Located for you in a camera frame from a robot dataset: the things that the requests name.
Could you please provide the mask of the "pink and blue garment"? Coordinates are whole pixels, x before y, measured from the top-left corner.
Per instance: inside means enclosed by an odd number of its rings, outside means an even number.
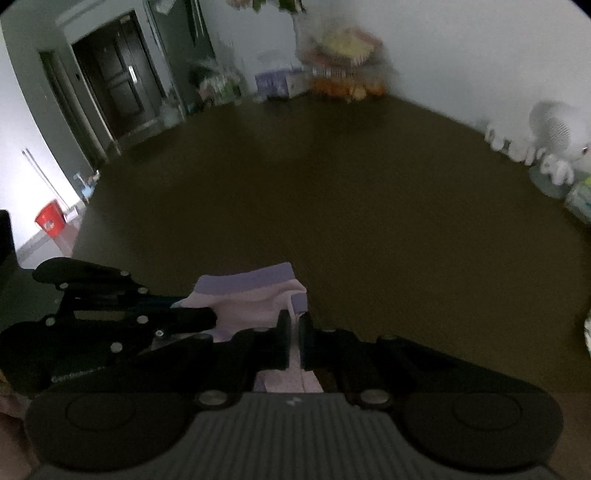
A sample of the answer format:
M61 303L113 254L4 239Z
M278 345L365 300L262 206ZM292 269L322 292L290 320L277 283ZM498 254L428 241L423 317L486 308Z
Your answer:
M266 393L321 393L315 373L301 367L297 327L308 312L307 288L297 280L288 262L235 275L198 278L193 291L172 304L174 308L211 308L216 326L207 333L216 343L226 342L240 331L272 328L285 310L290 318L287 369L264 368L257 373L254 389Z

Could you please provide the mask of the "red bucket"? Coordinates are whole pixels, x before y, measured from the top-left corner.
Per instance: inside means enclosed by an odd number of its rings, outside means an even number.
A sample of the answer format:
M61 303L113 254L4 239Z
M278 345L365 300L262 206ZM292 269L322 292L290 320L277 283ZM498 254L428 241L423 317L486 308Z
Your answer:
M66 226L63 211L56 200L52 200L35 217L35 223L51 238L58 237Z

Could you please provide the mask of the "dark entrance door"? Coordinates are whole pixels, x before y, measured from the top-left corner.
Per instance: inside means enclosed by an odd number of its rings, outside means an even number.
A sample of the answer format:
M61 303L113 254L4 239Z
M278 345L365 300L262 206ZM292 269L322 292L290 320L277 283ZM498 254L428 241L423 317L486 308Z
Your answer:
M156 120L163 88L133 11L87 34L72 49L115 139Z

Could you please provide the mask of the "blue tissue box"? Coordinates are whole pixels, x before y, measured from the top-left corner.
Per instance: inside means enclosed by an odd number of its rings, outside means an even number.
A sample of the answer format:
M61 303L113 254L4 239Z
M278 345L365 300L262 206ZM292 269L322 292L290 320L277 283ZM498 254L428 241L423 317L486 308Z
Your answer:
M270 70L256 74L256 90L265 98L294 98L310 90L308 74L301 69Z

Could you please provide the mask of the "snack bag with oranges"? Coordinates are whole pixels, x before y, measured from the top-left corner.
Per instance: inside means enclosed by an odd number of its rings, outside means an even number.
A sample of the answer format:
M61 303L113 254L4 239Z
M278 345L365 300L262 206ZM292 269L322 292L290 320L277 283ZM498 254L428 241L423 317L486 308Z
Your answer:
M315 96L348 103L388 95L391 66L384 44L358 27L297 38L297 58Z

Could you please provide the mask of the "white round fan toy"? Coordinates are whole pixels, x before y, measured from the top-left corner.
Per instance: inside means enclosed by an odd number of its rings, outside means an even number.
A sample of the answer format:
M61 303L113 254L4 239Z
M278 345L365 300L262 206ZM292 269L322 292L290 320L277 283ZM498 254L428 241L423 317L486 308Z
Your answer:
M575 183L576 165L590 152L583 114L561 101L540 101L529 116L535 157L528 174L544 195L562 200Z

